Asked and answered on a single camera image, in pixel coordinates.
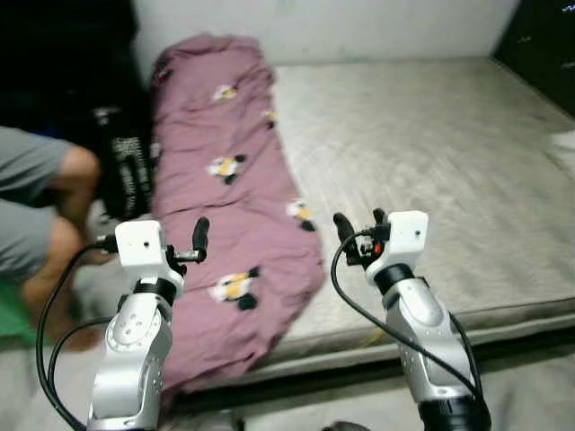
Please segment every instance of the gray shorts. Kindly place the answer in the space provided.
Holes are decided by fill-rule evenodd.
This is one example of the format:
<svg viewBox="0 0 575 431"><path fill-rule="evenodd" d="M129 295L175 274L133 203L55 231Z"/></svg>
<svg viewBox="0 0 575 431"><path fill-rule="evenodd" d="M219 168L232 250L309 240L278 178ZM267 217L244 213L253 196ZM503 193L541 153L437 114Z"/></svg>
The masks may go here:
<svg viewBox="0 0 575 431"><path fill-rule="evenodd" d="M70 144L0 127L0 278L22 281L41 268L54 221L27 207L60 171Z"/></svg>

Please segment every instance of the black cable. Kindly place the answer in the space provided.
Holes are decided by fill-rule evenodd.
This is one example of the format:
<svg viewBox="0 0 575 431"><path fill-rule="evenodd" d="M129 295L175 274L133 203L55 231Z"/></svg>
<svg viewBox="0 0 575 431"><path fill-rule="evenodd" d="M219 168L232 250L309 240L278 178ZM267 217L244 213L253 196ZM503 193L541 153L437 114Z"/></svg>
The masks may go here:
<svg viewBox="0 0 575 431"><path fill-rule="evenodd" d="M465 354L467 355L467 359L469 360L469 366L471 367L471 374L473 376L473 379L475 380L475 387L479 392L483 393L482 378L481 375L479 374L479 367L475 362L475 356L473 355L471 341L469 340L469 338L467 338L467 334L465 334L464 327L462 326L461 322L455 317L455 315L450 312L449 318L451 319L453 326L456 327L457 332L459 332L461 340L464 343Z"/></svg>
<svg viewBox="0 0 575 431"><path fill-rule="evenodd" d="M451 373L455 378L457 378L457 380L459 380L469 390L469 392L484 406L484 408L487 409L487 405L485 404L485 400L483 398L482 392L479 391L479 387L473 386L473 384L467 378L465 378L461 373L459 373L453 366L451 366L447 362L443 361L439 357L433 355L431 352L429 352L428 350L426 350L424 347L420 346L419 344L410 341L409 339L404 337L404 335L402 335L400 332L397 332L396 330L392 329L391 327L389 327L388 325L386 325L385 323L380 321L373 314L369 313L367 310L365 310L363 307L361 307L361 305L354 302L349 296L347 296L347 294L345 292L343 292L343 290L341 290L341 287L340 287L340 284L339 284L338 278L337 278L337 264L338 264L338 261L340 259L341 253L343 252L343 249L348 245L349 242L351 242L352 240L355 240L357 237L359 237L359 236L370 236L370 234L371 233L369 230L354 233L353 235L348 237L345 241L343 241L341 243L340 247L338 248L338 250L336 250L335 255L333 256L333 260L332 260L331 276L332 276L333 287L335 288L338 295L351 308L353 308L356 312L358 312L363 317L365 317L366 319L371 321L374 325L376 325L378 328L383 330L385 333L392 336L394 339L396 339L400 343L404 344L405 346L410 347L413 350L415 350L416 352L424 355L427 359L435 362L437 365L441 366L443 369L445 369L446 371Z"/></svg>
<svg viewBox="0 0 575 431"><path fill-rule="evenodd" d="M62 404L56 393L54 393L48 383L48 379L46 377L46 369L44 368L44 328L46 326L46 319L48 318L49 310L58 292L66 282L66 279L72 269L74 268L75 264L78 260L82 257L84 253L89 250L100 249L101 245L99 244L91 244L83 247L77 254L68 262L64 272L60 276L60 279L57 281L57 285L50 293L50 296L46 303L44 304L44 308L42 309L42 314L40 315L40 321L38 322L38 330L36 332L36 372L38 373L38 379L40 380L40 386L50 404L54 407L56 412L67 422L69 426L72 427L75 431L85 431L86 426L80 422L75 416Z"/></svg>
<svg viewBox="0 0 575 431"><path fill-rule="evenodd" d="M64 346L64 344L68 341L70 337L76 334L79 330L83 330L84 328L88 328L89 326L95 325L103 325L104 323L108 323L111 321L111 317L100 317L97 319L92 319L91 321L86 321L81 323L80 325L76 326L69 330L62 338L58 340L54 349L52 350L52 355L50 355L50 363L48 365L48 384L52 392L58 396L58 392L56 391L56 384L54 379L54 374L56 372L56 361L58 360L58 355L60 354L60 350Z"/></svg>

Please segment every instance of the mattress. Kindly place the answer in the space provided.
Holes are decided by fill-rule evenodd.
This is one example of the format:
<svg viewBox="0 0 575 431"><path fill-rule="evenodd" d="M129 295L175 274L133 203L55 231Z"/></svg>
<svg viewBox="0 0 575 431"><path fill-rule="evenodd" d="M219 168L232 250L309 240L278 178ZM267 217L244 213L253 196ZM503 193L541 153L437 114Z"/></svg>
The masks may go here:
<svg viewBox="0 0 575 431"><path fill-rule="evenodd" d="M323 239L332 215L357 228L371 210L429 213L416 274L474 343L575 326L573 181L547 156L572 121L488 59L282 66L279 131L292 175ZM361 269L340 283L383 317ZM219 384L396 356L328 280L256 370Z"/></svg>

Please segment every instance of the pink blanket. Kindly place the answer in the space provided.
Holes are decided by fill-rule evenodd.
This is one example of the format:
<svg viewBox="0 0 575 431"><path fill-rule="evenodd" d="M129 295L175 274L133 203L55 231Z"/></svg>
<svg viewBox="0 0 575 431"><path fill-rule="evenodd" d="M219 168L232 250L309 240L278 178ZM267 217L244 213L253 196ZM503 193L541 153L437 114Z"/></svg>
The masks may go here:
<svg viewBox="0 0 575 431"><path fill-rule="evenodd" d="M319 237L274 128L272 83L247 38L201 35L156 64L154 216L180 250L198 218L211 223L208 259L189 265L174 304L168 398L246 372L324 279Z"/></svg>

